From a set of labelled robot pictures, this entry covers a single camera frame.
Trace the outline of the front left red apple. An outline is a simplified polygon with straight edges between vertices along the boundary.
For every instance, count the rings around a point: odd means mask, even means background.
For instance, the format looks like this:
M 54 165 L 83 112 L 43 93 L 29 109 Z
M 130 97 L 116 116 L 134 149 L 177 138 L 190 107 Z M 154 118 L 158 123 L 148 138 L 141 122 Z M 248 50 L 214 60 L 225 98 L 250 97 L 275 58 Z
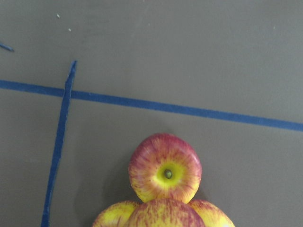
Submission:
M 140 206 L 139 202 L 121 201 L 103 210 L 94 220 L 93 227 L 123 227 L 132 213 Z

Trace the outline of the small blue tape scrap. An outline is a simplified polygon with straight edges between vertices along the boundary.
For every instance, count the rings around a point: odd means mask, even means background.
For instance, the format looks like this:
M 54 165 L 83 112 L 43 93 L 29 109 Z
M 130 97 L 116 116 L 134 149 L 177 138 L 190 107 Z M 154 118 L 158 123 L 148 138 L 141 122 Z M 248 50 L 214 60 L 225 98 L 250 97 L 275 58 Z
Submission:
M 14 49 L 12 47 L 7 46 L 5 44 L 0 43 L 0 47 L 3 48 L 3 49 L 5 49 L 5 50 L 8 50 L 10 52 L 14 52 Z

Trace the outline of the lone red yellow apple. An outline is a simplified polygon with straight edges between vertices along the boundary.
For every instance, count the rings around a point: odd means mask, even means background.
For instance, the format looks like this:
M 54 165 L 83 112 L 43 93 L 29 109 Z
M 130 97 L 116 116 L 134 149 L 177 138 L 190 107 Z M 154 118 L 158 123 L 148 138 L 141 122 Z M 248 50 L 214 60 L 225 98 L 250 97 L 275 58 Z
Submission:
M 204 221 L 189 205 L 173 199 L 154 199 L 141 204 L 126 227 L 204 227 Z

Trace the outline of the rear red yellow apple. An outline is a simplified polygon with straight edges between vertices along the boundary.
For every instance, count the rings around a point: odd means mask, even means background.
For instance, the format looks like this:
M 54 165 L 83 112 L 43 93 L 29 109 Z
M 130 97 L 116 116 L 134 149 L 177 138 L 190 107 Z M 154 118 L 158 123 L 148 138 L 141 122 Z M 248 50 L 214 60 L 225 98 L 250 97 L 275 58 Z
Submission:
M 198 191 L 202 172 L 192 146 L 168 133 L 143 140 L 128 165 L 130 185 L 142 202 L 169 198 L 189 203 Z

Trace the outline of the front right red apple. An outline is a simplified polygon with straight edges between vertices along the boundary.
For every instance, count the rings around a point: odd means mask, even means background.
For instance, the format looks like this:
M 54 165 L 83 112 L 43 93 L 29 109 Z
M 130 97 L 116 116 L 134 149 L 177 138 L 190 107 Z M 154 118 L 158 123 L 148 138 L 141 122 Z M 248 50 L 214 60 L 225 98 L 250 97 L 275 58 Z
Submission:
M 191 200 L 188 205 L 202 218 L 206 227 L 235 227 L 230 218 L 209 201 Z

